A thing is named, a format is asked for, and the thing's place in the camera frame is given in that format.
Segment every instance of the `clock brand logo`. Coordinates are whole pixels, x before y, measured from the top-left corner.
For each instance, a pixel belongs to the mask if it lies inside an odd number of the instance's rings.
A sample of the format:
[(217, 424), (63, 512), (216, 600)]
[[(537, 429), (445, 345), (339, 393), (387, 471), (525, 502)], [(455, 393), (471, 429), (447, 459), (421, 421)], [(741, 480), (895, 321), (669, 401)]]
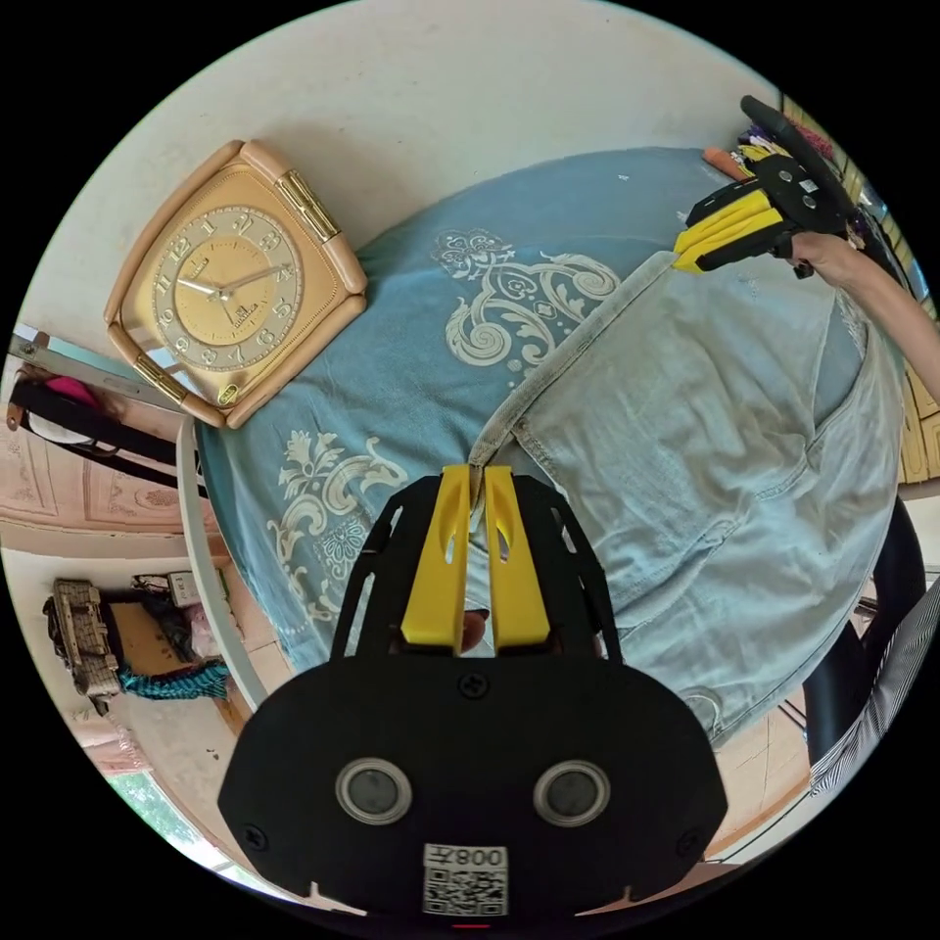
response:
[(248, 317), (250, 317), (258, 309), (257, 304), (252, 304), (251, 306), (237, 306), (235, 308), (235, 325), (241, 326)]
[(234, 404), (236, 398), (238, 398), (238, 386), (236, 385), (226, 385), (225, 388), (218, 393), (218, 403), (223, 408)]

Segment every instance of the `qr code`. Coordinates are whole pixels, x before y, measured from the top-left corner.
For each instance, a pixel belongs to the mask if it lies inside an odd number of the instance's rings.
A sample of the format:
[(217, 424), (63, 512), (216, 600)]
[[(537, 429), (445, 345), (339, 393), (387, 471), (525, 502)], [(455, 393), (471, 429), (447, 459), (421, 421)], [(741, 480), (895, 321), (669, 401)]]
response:
[(506, 869), (426, 869), (426, 914), (498, 917), (508, 913)]

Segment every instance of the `black steering handle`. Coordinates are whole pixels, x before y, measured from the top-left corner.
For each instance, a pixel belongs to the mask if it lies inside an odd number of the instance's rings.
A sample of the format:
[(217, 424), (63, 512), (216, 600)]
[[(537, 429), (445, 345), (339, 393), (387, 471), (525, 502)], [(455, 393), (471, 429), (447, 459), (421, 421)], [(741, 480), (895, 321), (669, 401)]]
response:
[(848, 193), (799, 129), (779, 111), (758, 101), (752, 95), (741, 99), (741, 110), (778, 146), (782, 147), (802, 167), (831, 199), (836, 209), (847, 218), (854, 214), (855, 206)]

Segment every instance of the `light blue tablecloth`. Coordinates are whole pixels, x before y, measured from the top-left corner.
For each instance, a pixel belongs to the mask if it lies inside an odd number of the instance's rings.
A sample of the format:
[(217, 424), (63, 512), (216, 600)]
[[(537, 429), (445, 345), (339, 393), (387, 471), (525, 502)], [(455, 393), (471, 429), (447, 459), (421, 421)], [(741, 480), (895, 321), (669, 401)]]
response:
[[(458, 193), (359, 252), (368, 310), (272, 402), (238, 431), (200, 428), (220, 529), (296, 668), (325, 660), (350, 568), (395, 489), (467, 462), (507, 396), (726, 182), (698, 151), (643, 149)], [(748, 315), (761, 313), (755, 301)], [(818, 418), (851, 388), (865, 347), (864, 325), (835, 305), (825, 322)], [(608, 575), (616, 594), (620, 574)]]

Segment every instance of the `orange object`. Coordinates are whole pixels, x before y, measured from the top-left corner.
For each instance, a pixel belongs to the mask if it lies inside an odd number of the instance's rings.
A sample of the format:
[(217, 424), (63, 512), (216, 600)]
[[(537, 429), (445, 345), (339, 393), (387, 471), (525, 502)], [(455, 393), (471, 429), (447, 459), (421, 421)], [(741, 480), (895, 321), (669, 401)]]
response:
[(702, 151), (702, 160), (739, 183), (750, 178), (750, 174), (727, 150), (720, 150), (718, 147), (706, 147)]

